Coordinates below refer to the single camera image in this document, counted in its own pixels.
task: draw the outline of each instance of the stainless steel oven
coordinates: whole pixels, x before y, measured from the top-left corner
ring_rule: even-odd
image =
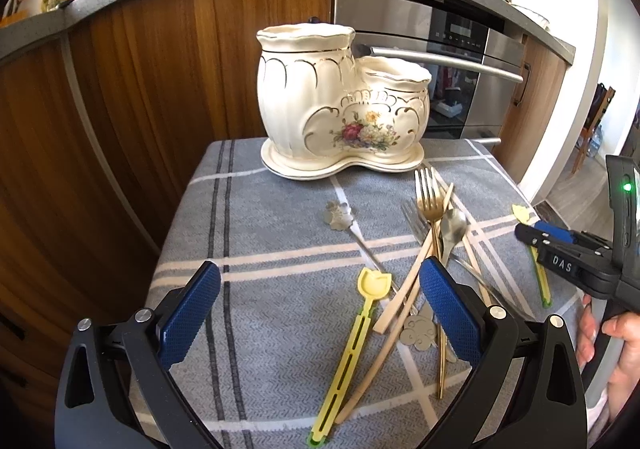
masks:
[[[334,0],[334,22],[356,30],[355,54],[401,58],[430,71],[425,136],[498,136],[515,85],[522,82],[521,43],[408,0]]]

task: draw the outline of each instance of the chair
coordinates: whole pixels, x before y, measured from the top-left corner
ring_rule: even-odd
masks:
[[[591,139],[593,138],[593,134],[597,129],[598,125],[602,121],[605,111],[609,107],[611,103],[611,99],[616,94],[616,90],[609,87],[607,91],[604,91],[604,85],[599,84],[599,89],[596,89],[596,94],[594,96],[593,102],[591,103],[591,109],[589,111],[589,115],[587,116],[587,120],[584,122],[584,127],[580,131],[580,136],[582,137],[582,146],[578,151],[578,156],[575,158],[574,167],[571,169],[571,174],[574,175],[582,164],[584,163],[584,159],[587,156],[587,150],[591,143]]]

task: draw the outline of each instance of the blue rubber pad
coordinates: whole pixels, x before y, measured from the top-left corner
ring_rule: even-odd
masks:
[[[574,236],[572,236],[571,232],[566,229],[561,229],[560,227],[556,227],[549,223],[543,222],[540,220],[533,224],[534,229],[538,229],[544,233],[547,233],[549,236],[553,236],[559,241],[564,241],[565,243],[573,243]]]
[[[425,259],[418,272],[420,287],[458,358],[475,368],[482,358],[480,327],[452,287],[456,283],[441,267],[432,258]]]
[[[166,370],[181,363],[220,293],[220,270],[214,263],[206,263],[193,277],[182,301],[160,332],[158,358]]]

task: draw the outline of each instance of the table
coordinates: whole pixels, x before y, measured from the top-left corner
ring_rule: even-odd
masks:
[[[362,307],[357,245],[322,221],[329,200],[348,201],[354,229],[398,285],[418,252],[399,209],[415,198],[412,173],[353,167],[324,180],[296,182],[260,162],[263,139],[212,143],[196,169],[166,238],[147,298],[155,307],[185,285],[204,259],[223,272],[223,288],[183,363],[171,373],[225,449],[306,447],[354,315]],[[581,310],[576,288],[549,274],[554,304],[543,309],[527,248],[519,243],[511,204],[529,206],[481,145],[424,140],[426,159],[455,185],[453,203],[471,224],[483,276],[539,320],[564,316],[574,335]],[[455,252],[466,258],[462,246]],[[458,264],[449,272],[477,289]],[[385,337],[371,333],[352,380],[369,368]],[[414,449],[455,397],[469,365],[447,364],[443,400],[435,398],[437,350],[398,344],[356,409],[336,426],[335,449]],[[495,431],[515,385],[514,361],[481,435]],[[154,433],[139,391],[131,400]]]

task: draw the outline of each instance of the yellow plastic utensil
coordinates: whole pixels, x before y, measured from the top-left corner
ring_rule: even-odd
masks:
[[[529,209],[522,205],[513,204],[511,206],[513,215],[520,223],[525,225],[533,225],[536,222],[535,218],[529,217]],[[540,298],[542,299],[542,306],[549,308],[552,304],[551,289],[549,288],[549,281],[546,278],[545,268],[538,263],[538,249],[535,247],[529,247],[531,255],[533,257],[533,265],[536,269],[536,276],[538,279],[538,287],[540,288]]]
[[[351,377],[358,363],[358,358],[367,331],[371,322],[371,307],[374,301],[379,301],[389,293],[391,288],[391,274],[378,270],[362,269],[358,276],[358,292],[364,297],[362,311],[356,316],[351,328],[351,334],[347,346],[342,352],[342,358],[338,369],[335,371],[334,380],[326,394],[316,423],[311,428],[311,433],[306,439],[309,447],[320,447],[326,441],[326,437],[334,425],[335,416],[342,405],[344,396],[351,382]]]

